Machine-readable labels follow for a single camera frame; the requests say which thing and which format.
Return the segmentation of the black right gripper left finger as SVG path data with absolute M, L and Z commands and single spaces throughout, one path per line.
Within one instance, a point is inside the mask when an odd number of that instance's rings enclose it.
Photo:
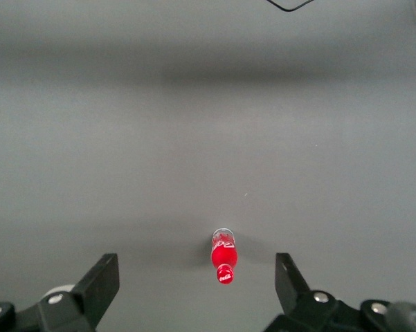
M 118 255 L 104 254 L 76 284 L 52 288 L 22 311 L 0 302 L 0 331 L 95 331 L 119 287 Z

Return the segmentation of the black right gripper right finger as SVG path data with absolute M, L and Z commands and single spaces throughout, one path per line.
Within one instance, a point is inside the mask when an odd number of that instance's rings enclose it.
M 275 291 L 282 314 L 266 331 L 416 331 L 416 304 L 367 299 L 352 308 L 311 289 L 288 253 L 275 256 Z

